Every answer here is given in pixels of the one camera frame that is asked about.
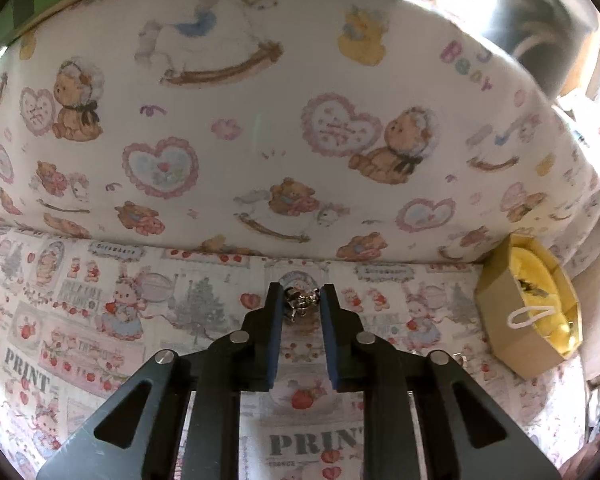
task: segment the small metal keychain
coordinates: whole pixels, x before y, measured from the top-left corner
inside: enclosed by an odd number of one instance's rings
[[[305,317],[309,311],[317,310],[320,302],[320,291],[315,289],[307,292],[290,286],[285,289],[285,301],[286,318],[293,323],[296,317]]]

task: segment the metal rivet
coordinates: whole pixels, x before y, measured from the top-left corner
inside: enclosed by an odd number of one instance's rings
[[[358,332],[356,334],[356,341],[361,345],[371,345],[376,342],[376,336],[371,332]]]
[[[462,352],[457,352],[452,355],[454,361],[458,363],[462,368],[466,368],[466,357]]]
[[[246,343],[249,340],[249,332],[236,330],[235,332],[231,332],[229,339],[232,343]]]
[[[173,361],[174,357],[175,355],[171,350],[160,350],[155,355],[155,362],[157,362],[159,365],[166,365]]]
[[[429,354],[429,359],[437,365],[446,365],[449,362],[449,354],[442,350],[434,350]]]

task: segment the rocking horse print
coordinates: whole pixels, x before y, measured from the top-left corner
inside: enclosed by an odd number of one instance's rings
[[[204,88],[240,81],[278,61],[282,46],[266,39],[256,16],[278,0],[198,0],[182,20],[149,20],[135,60],[165,67],[165,86]]]

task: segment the black bow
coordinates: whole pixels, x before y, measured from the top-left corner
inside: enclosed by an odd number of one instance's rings
[[[410,175],[416,169],[416,166],[423,161],[421,156],[411,156],[405,155],[400,152],[396,152],[392,148],[389,148],[389,151],[393,153],[397,158],[400,159],[400,162],[394,166],[394,171],[398,173],[403,173],[405,175]]]
[[[80,116],[82,124],[92,124],[100,122],[100,118],[96,113],[96,108],[98,108],[98,103],[96,101],[89,101],[87,104],[84,105],[67,106],[67,108],[69,108],[70,110],[75,110],[76,112],[82,114]]]

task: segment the white rope handle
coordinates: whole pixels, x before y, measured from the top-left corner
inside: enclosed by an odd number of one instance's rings
[[[526,319],[524,321],[520,321],[517,323],[513,322],[513,318],[515,318],[519,314],[524,314],[525,312],[529,312],[531,310],[539,310],[540,312],[538,312],[538,314],[535,314],[535,315],[531,316],[529,319]],[[524,306],[523,308],[514,310],[511,314],[509,314],[509,317],[507,317],[507,326],[509,328],[517,330],[519,328],[524,328],[525,326],[529,326],[529,325],[535,323],[536,321],[538,321],[538,319],[542,319],[543,317],[550,316],[551,314],[555,314],[555,308],[552,307],[551,305]]]

